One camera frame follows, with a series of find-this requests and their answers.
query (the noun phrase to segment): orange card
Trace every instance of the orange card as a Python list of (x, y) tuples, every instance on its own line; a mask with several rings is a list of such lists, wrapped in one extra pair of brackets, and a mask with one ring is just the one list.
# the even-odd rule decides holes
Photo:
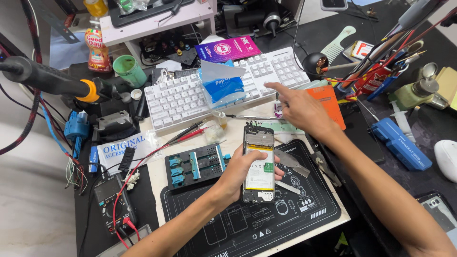
[(331, 85), (310, 88), (306, 90), (314, 99), (318, 100), (324, 106), (327, 114), (333, 121), (338, 123), (342, 130), (346, 129), (340, 107), (336, 100), (335, 92)]

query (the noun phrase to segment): black repair mat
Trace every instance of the black repair mat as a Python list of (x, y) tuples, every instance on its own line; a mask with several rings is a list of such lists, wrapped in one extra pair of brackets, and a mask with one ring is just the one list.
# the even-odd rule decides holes
[[(337, 220), (341, 209), (309, 158), (301, 140), (276, 147), (293, 155), (301, 165), (311, 170), (308, 178), (278, 164), (286, 174), (282, 181), (301, 190), (294, 194), (276, 185), (274, 203), (244, 203), (228, 206), (211, 219), (186, 243), (175, 256), (179, 257), (240, 257), (253, 256), (286, 241)], [(176, 217), (203, 195), (212, 185), (187, 192), (164, 188), (160, 194), (165, 219)]]

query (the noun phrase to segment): comb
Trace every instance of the comb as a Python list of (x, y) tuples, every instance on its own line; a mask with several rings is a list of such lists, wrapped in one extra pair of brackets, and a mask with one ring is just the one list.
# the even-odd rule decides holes
[(341, 41), (348, 37), (349, 35), (352, 35), (356, 32), (356, 28), (353, 26), (346, 26), (343, 31), (330, 43), (328, 44), (322, 51), (321, 53), (325, 54), (327, 58), (329, 59), (329, 65), (335, 60), (335, 58), (343, 52), (344, 48), (340, 45)]

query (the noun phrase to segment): green sticker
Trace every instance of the green sticker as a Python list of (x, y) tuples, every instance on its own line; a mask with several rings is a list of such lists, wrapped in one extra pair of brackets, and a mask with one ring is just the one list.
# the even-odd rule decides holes
[(271, 162), (266, 162), (265, 165), (263, 166), (264, 172), (273, 173), (274, 170), (275, 170), (275, 166)]

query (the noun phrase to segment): marble surface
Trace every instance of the marble surface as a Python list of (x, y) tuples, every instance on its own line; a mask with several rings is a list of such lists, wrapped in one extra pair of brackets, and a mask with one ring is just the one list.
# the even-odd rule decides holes
[[(273, 115), (273, 100), (275, 100), (275, 99), (273, 97), (270, 97), (265, 100), (253, 103), (253, 104), (248, 104), (248, 105), (245, 105), (245, 106), (242, 106), (239, 108), (235, 107), (230, 110), (230, 113), (227, 113), (227, 114), (272, 116)], [(227, 141), (220, 144), (223, 154), (229, 154), (229, 153), (233, 154), (235, 149), (241, 145), (241, 143), (243, 141), (243, 128), (244, 128), (245, 124), (246, 124), (245, 119), (227, 118), (227, 128), (225, 129)], [(152, 124), (151, 124), (150, 118), (147, 118), (144, 121), (142, 121), (140, 123), (140, 128), (142, 131), (152, 129)], [(166, 141), (170, 140), (173, 136), (175, 136), (177, 134), (177, 131), (180, 129), (185, 129), (185, 127), (176, 128), (174, 130), (169, 130), (169, 131), (166, 131), (165, 133), (160, 134), (160, 140), (164, 144)], [(305, 135), (293, 135), (293, 137), (294, 137), (294, 139), (300, 139), (300, 140), (304, 141), (305, 143), (307, 142)], [(168, 155), (171, 155), (174, 153), (191, 150), (191, 149), (194, 149), (197, 147), (202, 147), (205, 145), (207, 145), (205, 136), (203, 134), (200, 134), (191, 139), (180, 142), (176, 145), (166, 147), (163, 150), (163, 152), (164, 152), (164, 156), (168, 156)], [(278, 141), (275, 141), (275, 145), (281, 145), (281, 143)], [(159, 225), (161, 226), (161, 225), (165, 224), (165, 217), (164, 217), (164, 212), (162, 209), (162, 202), (160, 200), (160, 192), (162, 191), (162, 189), (164, 187), (168, 186), (167, 175), (165, 173), (166, 172), (165, 162), (163, 161), (163, 158), (159, 159), (157, 161), (148, 163), (148, 170), (149, 170), (149, 177), (151, 179), (152, 191), (153, 191), (155, 201), (156, 201), (157, 217), (159, 219)], [(318, 235), (324, 231), (327, 231), (331, 228), (334, 228), (334, 227), (350, 220), (350, 217), (349, 217), (345, 207), (343, 206), (340, 198), (336, 194), (332, 183), (329, 181), (327, 176), (323, 175), (323, 178), (327, 182), (327, 185), (328, 185), (330, 191), (333, 193), (333, 196), (335, 197), (338, 205), (341, 208), (340, 218), (338, 220), (325, 224), (313, 231), (303, 234), (295, 239), (287, 241), (277, 247), (264, 251), (256, 256), (259, 256), (259, 257), (269, 256), (273, 253), (281, 251), (287, 247), (290, 247), (294, 244), (302, 242), (308, 238), (311, 238), (315, 235)]]

